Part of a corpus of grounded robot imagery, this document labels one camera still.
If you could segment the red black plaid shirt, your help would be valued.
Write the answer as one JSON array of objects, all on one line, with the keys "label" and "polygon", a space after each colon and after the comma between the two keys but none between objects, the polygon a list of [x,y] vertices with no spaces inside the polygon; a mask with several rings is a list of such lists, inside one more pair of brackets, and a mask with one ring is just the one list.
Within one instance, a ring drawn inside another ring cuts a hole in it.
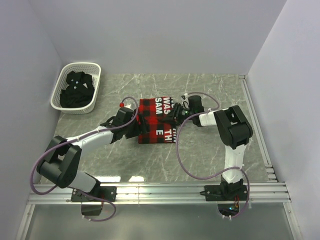
[{"label": "red black plaid shirt", "polygon": [[177,140],[177,125],[175,122],[165,122],[174,108],[171,96],[141,98],[138,113],[143,117],[149,132],[138,136],[139,144],[174,144]]}]

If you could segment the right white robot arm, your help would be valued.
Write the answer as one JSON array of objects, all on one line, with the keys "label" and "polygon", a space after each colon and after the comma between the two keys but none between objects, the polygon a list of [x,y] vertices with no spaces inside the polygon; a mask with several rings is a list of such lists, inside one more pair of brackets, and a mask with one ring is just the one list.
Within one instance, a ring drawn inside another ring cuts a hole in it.
[{"label": "right white robot arm", "polygon": [[253,129],[238,105],[222,110],[207,110],[202,104],[202,98],[196,92],[182,97],[187,105],[175,103],[171,112],[162,119],[165,123],[184,126],[191,120],[197,127],[217,127],[220,139],[225,146],[224,170],[221,183],[217,190],[207,191],[207,194],[233,199],[236,195],[248,193],[245,188],[242,172],[244,153],[253,136]]}]

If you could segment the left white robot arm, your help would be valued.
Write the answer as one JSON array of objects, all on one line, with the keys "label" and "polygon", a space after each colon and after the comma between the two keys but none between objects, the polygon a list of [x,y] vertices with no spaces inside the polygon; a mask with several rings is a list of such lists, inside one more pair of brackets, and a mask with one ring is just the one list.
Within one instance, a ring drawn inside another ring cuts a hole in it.
[{"label": "left white robot arm", "polygon": [[101,195],[101,182],[79,170],[81,157],[123,137],[130,139],[149,131],[147,121],[137,109],[121,107],[115,116],[92,131],[69,138],[54,137],[34,168],[55,186],[76,189],[89,201],[96,201]]}]

